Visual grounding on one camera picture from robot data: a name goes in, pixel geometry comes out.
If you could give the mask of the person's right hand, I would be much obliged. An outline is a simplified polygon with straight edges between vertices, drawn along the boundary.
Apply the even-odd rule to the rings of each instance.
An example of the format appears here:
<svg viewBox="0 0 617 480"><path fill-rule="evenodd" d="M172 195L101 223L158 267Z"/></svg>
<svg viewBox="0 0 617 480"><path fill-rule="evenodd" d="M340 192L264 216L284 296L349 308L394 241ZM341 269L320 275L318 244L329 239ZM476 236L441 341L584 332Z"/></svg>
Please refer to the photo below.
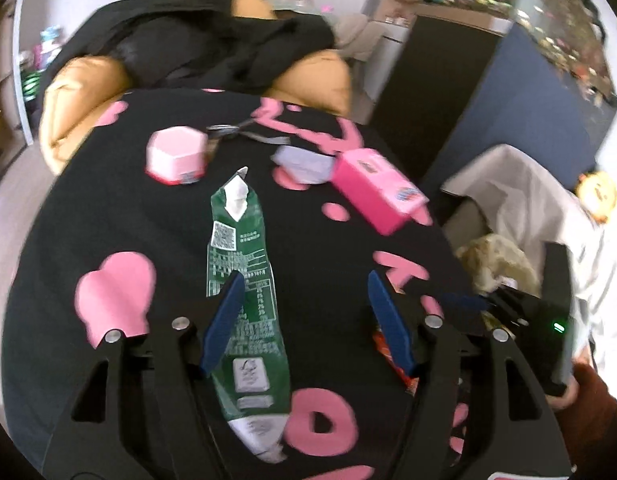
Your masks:
<svg viewBox="0 0 617 480"><path fill-rule="evenodd" d="M573 360L572 362L572 373L569 378L569 382L567 383L567 388L562 396L547 396L546 400L548 402L549 407L554 412L560 412L569 408L570 405L574 404L575 400L577 400L580 385L575 377L575 373L580 368L590 367L593 363L592 353L589 347L585 347Z"/></svg>

